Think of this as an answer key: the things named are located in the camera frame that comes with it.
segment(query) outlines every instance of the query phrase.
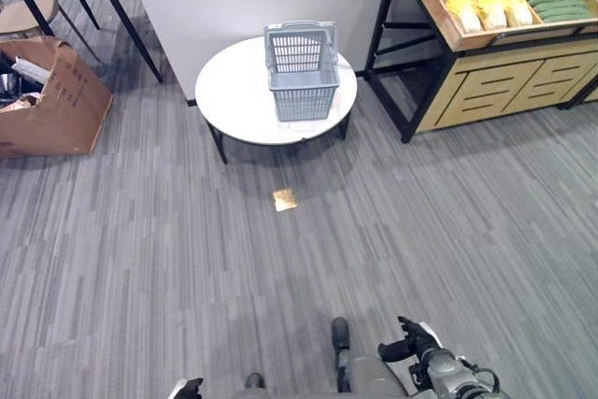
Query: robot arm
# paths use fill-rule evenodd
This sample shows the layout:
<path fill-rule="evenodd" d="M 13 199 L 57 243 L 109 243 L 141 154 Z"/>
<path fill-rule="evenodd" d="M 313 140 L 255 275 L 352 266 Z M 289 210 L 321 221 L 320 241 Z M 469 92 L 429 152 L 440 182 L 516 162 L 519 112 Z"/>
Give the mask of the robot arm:
<path fill-rule="evenodd" d="M 187 380 L 182 378 L 177 382 L 173 391 L 168 395 L 168 399 L 202 399 L 199 393 L 199 386 L 204 382 L 202 378 Z"/>
<path fill-rule="evenodd" d="M 416 356 L 418 362 L 409 367 L 409 373 L 419 391 L 434 390 L 439 399 L 510 399 L 501 392 L 498 377 L 491 370 L 456 358 L 424 326 L 405 317 L 399 317 L 399 321 L 406 338 L 380 345 L 378 354 L 386 363 Z M 482 372 L 492 373 L 494 385 L 477 378 Z"/>

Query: chair seat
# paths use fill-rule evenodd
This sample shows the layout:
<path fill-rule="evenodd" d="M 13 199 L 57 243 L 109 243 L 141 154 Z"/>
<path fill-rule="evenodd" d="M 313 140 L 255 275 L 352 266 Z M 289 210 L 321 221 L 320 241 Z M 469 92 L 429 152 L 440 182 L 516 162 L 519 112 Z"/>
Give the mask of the chair seat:
<path fill-rule="evenodd" d="M 36 0 L 36 4 L 47 22 L 56 17 L 57 0 Z M 0 12 L 0 35 L 28 32 L 38 26 L 36 18 L 24 2 L 8 5 Z"/>

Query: open cardboard box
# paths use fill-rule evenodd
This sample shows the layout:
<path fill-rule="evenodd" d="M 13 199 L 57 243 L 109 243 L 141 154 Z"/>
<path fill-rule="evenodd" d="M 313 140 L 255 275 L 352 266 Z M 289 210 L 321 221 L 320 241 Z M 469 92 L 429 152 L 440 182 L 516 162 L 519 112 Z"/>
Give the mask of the open cardboard box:
<path fill-rule="evenodd" d="M 0 42 L 0 50 L 51 71 L 35 107 L 0 113 L 0 159 L 91 152 L 113 95 L 81 57 L 53 37 Z"/>
<path fill-rule="evenodd" d="M 467 34 L 460 22 L 446 9 L 443 0 L 421 0 L 434 19 L 438 30 L 453 51 L 482 49 L 492 45 L 532 41 L 575 33 L 595 33 L 598 31 L 598 0 L 586 0 L 595 16 L 591 19 L 568 22 L 543 23 L 531 8 L 534 23 L 523 27 L 509 27 Z"/>

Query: basket handle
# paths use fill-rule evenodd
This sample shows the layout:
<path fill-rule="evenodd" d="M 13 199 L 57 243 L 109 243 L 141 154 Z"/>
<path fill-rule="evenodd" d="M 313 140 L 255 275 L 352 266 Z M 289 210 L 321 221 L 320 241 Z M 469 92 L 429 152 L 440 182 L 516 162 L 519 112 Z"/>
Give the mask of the basket handle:
<path fill-rule="evenodd" d="M 333 48 L 333 55 L 335 63 L 338 61 L 338 40 L 336 38 L 336 23 L 331 21 L 286 21 L 283 22 L 278 28 L 302 28 L 302 27 L 326 27 L 327 31 L 329 32 L 328 37 L 330 38 L 330 46 Z M 265 55 L 266 66 L 270 67 L 273 63 L 272 55 L 269 54 L 267 45 L 266 45 L 266 55 Z"/>

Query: produce display shelf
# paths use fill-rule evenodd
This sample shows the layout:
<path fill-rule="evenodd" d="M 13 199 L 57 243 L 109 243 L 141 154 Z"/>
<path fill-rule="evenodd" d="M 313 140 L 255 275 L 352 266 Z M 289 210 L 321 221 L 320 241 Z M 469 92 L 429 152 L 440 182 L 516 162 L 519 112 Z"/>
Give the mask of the produce display shelf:
<path fill-rule="evenodd" d="M 401 133 L 404 143 L 415 133 L 480 121 L 539 107 L 568 108 L 584 103 L 598 79 L 598 1 L 586 0 L 595 17 L 543 23 L 530 7 L 534 24 L 467 34 L 442 0 L 417 0 L 426 22 L 389 21 L 393 0 L 382 0 L 364 71 L 378 100 Z M 393 11 L 394 16 L 400 11 Z M 385 49 L 385 32 L 429 29 L 426 36 Z M 380 65 L 382 55 L 409 51 L 435 40 L 434 58 Z M 385 81 L 417 76 L 394 92 Z"/>

